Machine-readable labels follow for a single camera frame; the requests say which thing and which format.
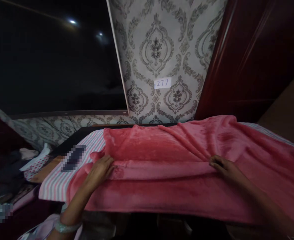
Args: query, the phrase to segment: fleece blanket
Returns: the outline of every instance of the fleece blanket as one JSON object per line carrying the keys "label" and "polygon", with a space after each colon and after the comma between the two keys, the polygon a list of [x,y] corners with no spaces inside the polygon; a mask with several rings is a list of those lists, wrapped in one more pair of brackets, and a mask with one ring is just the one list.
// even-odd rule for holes
{"label": "fleece blanket", "polygon": [[[91,196],[86,210],[193,214],[222,221],[261,223],[248,199],[208,165],[212,155],[233,161],[294,220],[294,147],[215,116],[173,127],[104,129],[104,154],[118,166]],[[71,180],[67,202],[93,163]]]}

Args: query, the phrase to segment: hand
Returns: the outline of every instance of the hand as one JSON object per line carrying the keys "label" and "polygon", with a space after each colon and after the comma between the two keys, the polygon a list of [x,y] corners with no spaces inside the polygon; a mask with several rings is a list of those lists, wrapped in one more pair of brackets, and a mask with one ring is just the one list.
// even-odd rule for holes
{"label": "hand", "polygon": [[214,155],[210,158],[210,166],[217,170],[225,179],[239,186],[246,186],[249,179],[232,162],[221,156]]}
{"label": "hand", "polygon": [[110,167],[112,163],[113,158],[109,155],[96,161],[88,173],[87,178],[83,182],[83,187],[90,193],[93,193],[93,191],[106,180],[112,170],[116,167]]}

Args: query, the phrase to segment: white label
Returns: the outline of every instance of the white label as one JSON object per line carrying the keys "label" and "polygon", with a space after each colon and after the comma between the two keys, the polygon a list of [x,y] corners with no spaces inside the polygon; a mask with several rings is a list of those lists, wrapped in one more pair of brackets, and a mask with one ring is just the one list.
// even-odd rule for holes
{"label": "white label", "polygon": [[154,89],[171,87],[171,77],[154,80]]}

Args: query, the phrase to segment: wall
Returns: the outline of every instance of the wall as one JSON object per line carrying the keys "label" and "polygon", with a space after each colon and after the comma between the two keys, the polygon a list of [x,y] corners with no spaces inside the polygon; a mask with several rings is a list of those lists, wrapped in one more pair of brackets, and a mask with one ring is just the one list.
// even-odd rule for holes
{"label": "wall", "polygon": [[264,113],[258,124],[294,143],[294,80]]}
{"label": "wall", "polygon": [[[186,122],[202,92],[226,0],[110,0],[130,116],[0,118],[36,149],[93,124]],[[153,80],[172,77],[154,90]]]}

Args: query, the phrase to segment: bracelet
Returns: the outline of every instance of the bracelet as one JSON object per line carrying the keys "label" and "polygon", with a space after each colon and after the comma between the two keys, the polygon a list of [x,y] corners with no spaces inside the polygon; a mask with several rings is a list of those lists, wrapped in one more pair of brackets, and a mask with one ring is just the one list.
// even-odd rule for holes
{"label": "bracelet", "polygon": [[54,228],[59,232],[59,233],[70,233],[70,232],[74,232],[76,231],[78,228],[80,228],[80,226],[82,225],[82,223],[80,222],[77,225],[73,225],[73,226],[67,226],[64,225],[63,223],[60,222],[60,219],[58,218],[58,220],[56,221]]}

